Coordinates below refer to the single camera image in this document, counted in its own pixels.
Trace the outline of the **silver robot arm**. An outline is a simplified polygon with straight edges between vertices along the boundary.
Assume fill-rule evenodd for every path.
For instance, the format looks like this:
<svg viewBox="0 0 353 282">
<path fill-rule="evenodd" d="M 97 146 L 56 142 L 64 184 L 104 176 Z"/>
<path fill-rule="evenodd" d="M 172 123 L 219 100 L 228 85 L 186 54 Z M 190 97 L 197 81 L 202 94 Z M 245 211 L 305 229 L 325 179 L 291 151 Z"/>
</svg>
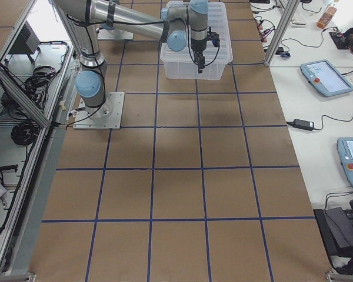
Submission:
<svg viewBox="0 0 353 282">
<path fill-rule="evenodd" d="M 208 42 L 219 40 L 208 26 L 208 1 L 189 1 L 162 9 L 160 18 L 123 6 L 119 1 L 54 1 L 72 26 L 80 50 L 82 73 L 75 87 L 85 104 L 86 116 L 107 118 L 112 110 L 105 90 L 106 60 L 98 43 L 98 32 L 115 36 L 141 35 L 180 52 L 188 48 L 191 61 L 202 73 L 207 66 L 204 51 Z"/>
</svg>

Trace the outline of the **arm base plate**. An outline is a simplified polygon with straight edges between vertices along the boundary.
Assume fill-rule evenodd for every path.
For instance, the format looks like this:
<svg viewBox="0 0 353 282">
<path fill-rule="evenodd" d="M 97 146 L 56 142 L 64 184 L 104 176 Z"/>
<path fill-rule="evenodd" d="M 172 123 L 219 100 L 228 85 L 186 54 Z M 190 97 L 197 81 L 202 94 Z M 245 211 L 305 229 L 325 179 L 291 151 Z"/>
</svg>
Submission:
<svg viewBox="0 0 353 282">
<path fill-rule="evenodd" d="M 90 116 L 95 109 L 87 108 L 76 114 L 73 128 L 76 130 L 120 129 L 124 99 L 124 92 L 107 92 L 106 102 L 97 113 Z"/>
<path fill-rule="evenodd" d="M 134 34 L 131 32 L 113 29 L 107 30 L 103 28 L 98 29 L 98 40 L 99 41 L 131 41 L 133 40 Z"/>
</svg>

